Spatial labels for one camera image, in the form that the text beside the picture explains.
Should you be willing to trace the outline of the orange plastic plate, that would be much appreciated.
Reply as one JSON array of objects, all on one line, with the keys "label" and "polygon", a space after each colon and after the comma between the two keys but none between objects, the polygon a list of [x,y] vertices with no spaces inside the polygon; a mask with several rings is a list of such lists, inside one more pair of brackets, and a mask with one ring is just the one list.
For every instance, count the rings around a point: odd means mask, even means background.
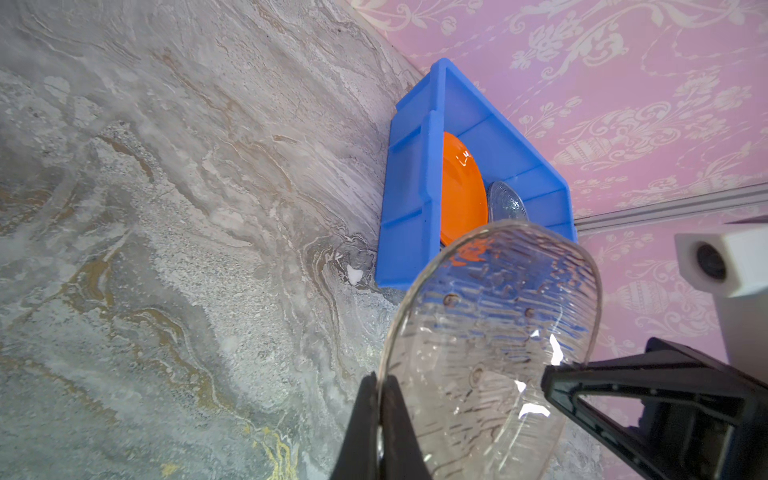
[{"label": "orange plastic plate", "polygon": [[443,248],[489,220],[485,184],[477,163],[464,143],[445,132],[440,243]]}]

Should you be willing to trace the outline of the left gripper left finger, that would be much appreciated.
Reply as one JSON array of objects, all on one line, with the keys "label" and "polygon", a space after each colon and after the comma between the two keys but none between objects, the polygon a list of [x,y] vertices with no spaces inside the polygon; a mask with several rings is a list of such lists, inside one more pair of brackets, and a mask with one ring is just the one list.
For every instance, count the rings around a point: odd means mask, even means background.
[{"label": "left gripper left finger", "polygon": [[359,385],[342,447],[330,480],[374,480],[378,476],[378,382],[374,372]]}]

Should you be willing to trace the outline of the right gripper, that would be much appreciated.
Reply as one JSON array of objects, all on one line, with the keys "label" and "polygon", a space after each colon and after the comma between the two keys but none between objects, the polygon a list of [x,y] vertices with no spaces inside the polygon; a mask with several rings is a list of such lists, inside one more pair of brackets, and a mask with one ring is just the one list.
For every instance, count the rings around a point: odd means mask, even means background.
[{"label": "right gripper", "polygon": [[[641,355],[546,367],[545,398],[646,479],[765,479],[767,384],[700,351],[652,338]],[[623,427],[588,397],[637,399]]]}]

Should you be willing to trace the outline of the clear glass plate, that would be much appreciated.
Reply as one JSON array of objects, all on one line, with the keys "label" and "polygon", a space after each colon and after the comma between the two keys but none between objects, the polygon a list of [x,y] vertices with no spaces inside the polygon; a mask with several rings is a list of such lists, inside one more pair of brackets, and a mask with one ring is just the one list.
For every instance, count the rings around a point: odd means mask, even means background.
[{"label": "clear glass plate", "polygon": [[601,315],[591,255],[505,220],[445,247],[406,293],[381,363],[398,380],[434,479],[538,479],[565,417],[549,366],[586,361]]},{"label": "clear glass plate", "polygon": [[490,222],[529,219],[520,196],[503,181],[490,184],[487,189],[487,204]]}]

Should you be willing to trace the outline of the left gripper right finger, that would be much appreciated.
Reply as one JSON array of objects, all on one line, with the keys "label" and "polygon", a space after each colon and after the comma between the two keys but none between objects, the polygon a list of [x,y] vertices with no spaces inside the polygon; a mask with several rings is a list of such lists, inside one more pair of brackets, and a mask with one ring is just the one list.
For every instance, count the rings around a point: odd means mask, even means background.
[{"label": "left gripper right finger", "polygon": [[431,480],[397,378],[388,375],[381,386],[380,424],[383,456],[379,478]]}]

